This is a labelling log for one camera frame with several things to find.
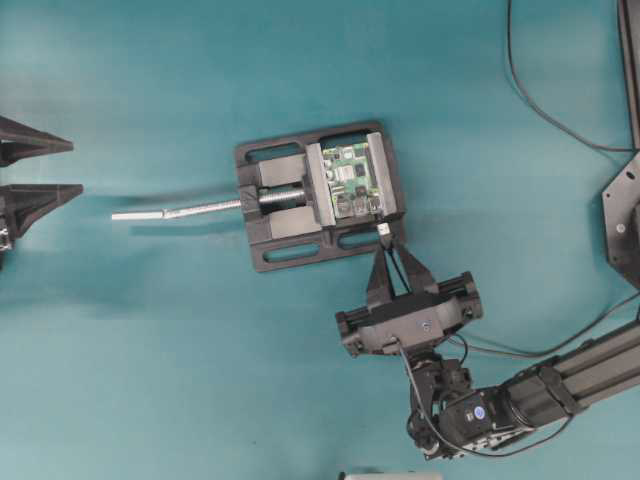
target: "electronic component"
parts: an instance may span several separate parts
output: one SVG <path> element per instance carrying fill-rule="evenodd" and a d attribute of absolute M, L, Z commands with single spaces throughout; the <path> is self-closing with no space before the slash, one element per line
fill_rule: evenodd
<path fill-rule="evenodd" d="M 369 144 L 326 148 L 322 156 L 327 178 L 333 180 L 329 182 L 329 191 L 336 220 L 377 213 L 378 209 L 371 209 L 371 202 L 366 198 L 375 198 L 374 205 L 379 203 L 380 192 L 370 165 Z"/>

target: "black cable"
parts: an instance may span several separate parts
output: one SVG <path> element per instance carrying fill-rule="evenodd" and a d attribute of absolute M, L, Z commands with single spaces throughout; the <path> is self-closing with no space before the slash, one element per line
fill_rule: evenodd
<path fill-rule="evenodd" d="M 426 412 L 426 410 L 424 408 L 424 404 L 422 402 L 422 396 L 420 395 L 420 390 L 418 390 L 418 385 L 416 384 L 416 379 L 413 376 L 413 371 L 411 370 L 411 365 L 409 364 L 409 359 L 407 358 L 407 354 L 404 351 L 404 348 L 403 348 L 402 344 L 400 343 L 400 341 L 399 340 L 396 340 L 396 341 L 398 343 L 398 349 L 400 350 L 400 355 L 402 356 L 402 360 L 404 361 L 405 369 L 407 370 L 407 375 L 409 376 L 409 381 L 411 382 L 411 386 L 412 386 L 413 391 L 414 391 L 414 393 L 416 395 L 416 399 L 418 401 L 418 405 L 420 406 L 420 410 L 422 411 L 421 417 L 423 418 L 423 420 L 425 422 L 427 422 L 427 425 L 433 431 L 433 433 L 435 433 L 436 437 L 438 437 L 438 440 L 440 440 L 443 444 L 447 445 L 449 448 L 452 448 L 452 449 L 454 449 L 454 450 L 456 450 L 458 452 L 468 453 L 469 455 L 474 455 L 476 457 L 483 457 L 483 458 L 506 458 L 506 457 L 511 457 L 511 456 L 516 455 L 518 453 L 526 452 L 527 450 L 531 450 L 532 448 L 539 447 L 540 445 L 542 445 L 542 444 L 554 439 L 555 437 L 560 435 L 569 426 L 569 424 L 573 421 L 574 417 L 572 415 L 569 415 L 567 417 L 567 420 L 560 426 L 560 428 L 558 428 L 558 430 L 553 432 L 548 437 L 545 437 L 542 440 L 538 440 L 537 442 L 534 442 L 534 443 L 532 443 L 530 445 L 527 445 L 526 447 L 522 447 L 522 448 L 519 448 L 517 450 L 513 450 L 511 452 L 508 452 L 508 453 L 493 453 L 492 454 L 492 453 L 476 452 L 475 450 L 469 450 L 469 449 L 464 448 L 464 447 L 462 447 L 460 445 L 456 445 L 455 443 L 453 443 L 450 440 L 446 439 L 444 437 L 444 435 L 442 433 L 440 433 L 440 431 L 435 427 L 435 425 L 431 421 L 431 418 L 427 415 L 427 412 Z"/>
<path fill-rule="evenodd" d="M 464 365 L 464 361 L 469 356 L 469 343 L 467 343 L 465 338 L 462 335 L 460 335 L 459 333 L 456 333 L 456 334 L 451 335 L 451 336 L 459 338 L 460 341 L 462 342 L 462 344 L 464 345 L 464 355 L 462 356 L 462 360 L 460 360 L 460 366 L 462 366 L 462 365 Z"/>
<path fill-rule="evenodd" d="M 400 267 L 398 266 L 398 262 L 396 262 L 396 257 L 393 254 L 393 249 L 392 248 L 389 249 L 389 256 L 391 257 L 391 263 L 393 263 L 393 267 L 395 268 L 396 272 L 398 273 L 398 276 L 400 277 L 400 281 L 402 282 L 402 285 L 404 285 L 404 288 L 407 291 L 407 293 L 411 293 L 411 289 L 409 288 L 409 284 L 404 279 L 404 275 L 400 271 Z"/>
<path fill-rule="evenodd" d="M 606 310 L 605 312 L 603 312 L 600 315 L 598 315 L 595 320 L 593 320 L 591 323 L 589 323 L 588 325 L 583 327 L 577 333 L 571 335 L 566 340 L 563 340 L 558 345 L 556 345 L 554 347 L 551 347 L 551 348 L 548 348 L 546 350 L 529 351 L 529 350 L 522 350 L 522 349 L 515 348 L 515 347 L 506 347 L 508 350 L 496 350 L 496 349 L 493 349 L 493 348 L 478 347 L 477 345 L 472 345 L 472 344 L 469 344 L 469 343 L 467 343 L 466 348 L 468 350 L 471 350 L 471 351 L 474 351 L 474 352 L 487 353 L 489 355 L 499 355 L 499 356 L 510 357 L 510 358 L 529 358 L 530 359 L 530 358 L 546 357 L 546 356 L 551 355 L 552 353 L 555 353 L 558 350 L 566 347 L 571 342 L 573 342 L 577 338 L 581 337 L 582 335 L 584 335 L 585 333 L 587 333 L 588 331 L 592 330 L 597 325 L 602 323 L 603 320 L 605 320 L 606 318 L 611 316 L 614 312 L 616 312 L 620 308 L 624 307 L 628 303 L 632 302 L 633 300 L 637 299 L 638 297 L 640 297 L 640 292 L 634 293 L 629 298 L 626 298 L 625 300 L 623 300 L 620 303 L 617 303 L 616 305 L 611 307 L 609 310 Z M 455 340 L 453 340 L 451 338 L 449 338 L 449 343 L 452 343 L 453 345 L 456 345 L 458 347 L 464 346 L 464 345 L 460 344 L 459 342 L 456 342 Z"/>
<path fill-rule="evenodd" d="M 531 109 L 534 112 L 536 112 L 538 115 L 540 115 L 540 117 L 542 117 L 544 120 L 549 122 L 551 125 L 553 125 L 554 127 L 562 130 L 567 135 L 572 136 L 573 138 L 578 140 L 580 143 L 586 145 L 587 147 L 593 148 L 594 150 L 601 150 L 601 151 L 605 151 L 605 152 L 635 152 L 635 149 L 633 149 L 633 148 L 607 147 L 606 145 L 600 145 L 598 143 L 594 143 L 594 142 L 588 140 L 587 138 L 583 137 L 582 135 L 580 135 L 579 133 L 575 132 L 574 130 L 571 130 L 569 127 L 567 127 L 563 123 L 560 123 L 558 120 L 553 118 L 547 112 L 542 110 L 542 108 L 540 108 L 540 106 L 531 97 L 531 95 L 529 95 L 529 92 L 527 91 L 527 89 L 525 88 L 524 84 L 520 80 L 520 77 L 518 77 L 518 74 L 516 72 L 516 68 L 515 68 L 515 66 L 513 64 L 513 52 L 512 52 L 512 46 L 511 46 L 511 36 L 512 36 L 511 35 L 511 23 L 512 23 L 512 21 L 511 21 L 511 17 L 512 17 L 512 15 L 511 15 L 511 6 L 512 5 L 511 4 L 512 4 L 512 0 L 508 0 L 507 1 L 507 56 L 509 58 L 509 69 L 511 70 L 511 76 L 513 77 L 513 81 L 516 84 L 518 92 L 522 96 L 522 99 L 525 101 L 525 103 L 527 103 L 527 105 L 529 105 L 529 107 L 531 107 Z"/>

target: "mounting plate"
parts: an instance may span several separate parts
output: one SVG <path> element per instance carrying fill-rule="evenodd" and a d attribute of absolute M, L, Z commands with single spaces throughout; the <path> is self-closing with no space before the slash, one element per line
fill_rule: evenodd
<path fill-rule="evenodd" d="M 640 204 L 640 154 L 602 192 L 607 260 L 629 283 L 640 288 L 640 242 L 636 207 Z"/>
<path fill-rule="evenodd" d="M 376 174 L 381 209 L 347 219 L 335 218 L 322 149 L 331 141 L 337 142 L 331 144 L 336 146 L 354 145 L 354 138 L 368 142 L 369 165 Z M 404 197 L 391 140 L 379 122 L 353 123 L 239 145 L 235 161 L 242 213 L 258 272 L 373 252 L 377 237 L 350 245 L 344 239 L 375 233 L 376 225 L 383 221 L 404 241 Z M 260 191 L 286 188 L 303 188 L 305 198 L 275 210 L 259 204 Z M 302 254 L 286 255 L 300 248 L 304 250 Z"/>

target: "black plastic part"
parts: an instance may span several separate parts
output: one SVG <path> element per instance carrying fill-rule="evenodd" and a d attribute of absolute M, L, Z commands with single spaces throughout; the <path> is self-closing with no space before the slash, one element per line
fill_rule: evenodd
<path fill-rule="evenodd" d="M 73 143 L 0 116 L 0 167 L 38 155 L 68 152 Z"/>
<path fill-rule="evenodd" d="M 37 220 L 80 195 L 82 185 L 6 185 L 0 187 L 0 231 L 11 247 Z M 0 251 L 2 257 L 6 252 Z"/>
<path fill-rule="evenodd" d="M 23 158 L 73 150 L 68 140 L 0 116 L 0 167 Z M 82 185 L 6 185 L 0 187 L 0 268 L 34 222 L 82 193 Z"/>
<path fill-rule="evenodd" d="M 258 191 L 268 186 L 264 185 L 260 173 L 260 161 L 253 161 L 251 158 L 252 154 L 265 149 L 282 148 L 291 145 L 297 147 L 298 152 L 303 153 L 308 145 L 317 142 L 323 142 L 336 137 L 375 132 L 379 132 L 383 138 L 390 181 L 397 204 L 397 212 L 385 218 L 369 214 L 350 219 L 348 222 L 342 222 L 336 226 L 322 227 L 321 230 L 316 232 L 287 236 L 284 238 L 274 238 L 269 224 L 270 212 L 263 211 L 258 203 Z M 404 241 L 405 233 L 402 217 L 405 213 L 405 203 L 400 188 L 393 147 L 391 140 L 385 134 L 382 124 L 377 121 L 353 123 L 335 128 L 326 128 L 239 145 L 235 150 L 235 162 L 238 176 L 238 191 L 242 202 L 242 211 L 249 245 L 251 247 L 251 256 L 254 267 L 258 272 L 295 267 L 373 252 L 377 248 L 377 243 L 347 247 L 341 245 L 341 238 L 349 235 L 374 232 L 376 225 L 381 221 L 389 223 L 394 235 L 399 240 Z M 302 186 L 306 191 L 306 205 L 315 208 L 315 202 L 317 200 L 314 198 L 309 175 L 305 175 L 302 178 L 301 185 L 297 186 Z M 303 245 L 316 245 L 318 247 L 317 253 L 310 256 L 285 258 L 278 261 L 270 261 L 268 259 L 270 252 Z"/>

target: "black mount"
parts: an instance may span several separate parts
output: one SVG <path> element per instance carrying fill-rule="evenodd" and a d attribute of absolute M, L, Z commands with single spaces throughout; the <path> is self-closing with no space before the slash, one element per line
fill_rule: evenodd
<path fill-rule="evenodd" d="M 0 167 L 23 158 L 73 150 L 73 143 L 0 117 Z M 0 187 L 0 268 L 36 220 L 82 193 L 82 185 L 5 185 Z"/>
<path fill-rule="evenodd" d="M 640 150 L 640 0 L 618 0 L 618 28 L 633 145 Z M 640 288 L 640 157 L 635 156 L 602 192 L 607 259 Z"/>
<path fill-rule="evenodd" d="M 323 167 L 318 165 L 322 160 L 317 155 L 320 149 L 315 147 L 325 142 L 349 144 L 358 137 L 369 141 L 371 170 L 394 204 L 387 212 L 333 220 L 329 194 L 324 192 L 327 180 L 316 171 Z M 374 140 L 379 148 L 373 148 Z M 350 245 L 345 239 L 374 232 L 381 221 L 392 225 L 395 234 L 404 239 L 404 195 L 391 139 L 380 122 L 358 122 L 239 145 L 235 162 L 251 256 L 259 272 L 373 252 L 375 241 Z M 259 192 L 290 187 L 304 189 L 305 199 L 276 211 L 260 205 Z M 295 253 L 304 247 L 316 250 Z M 275 258 L 273 254 L 278 252 L 289 254 Z"/>

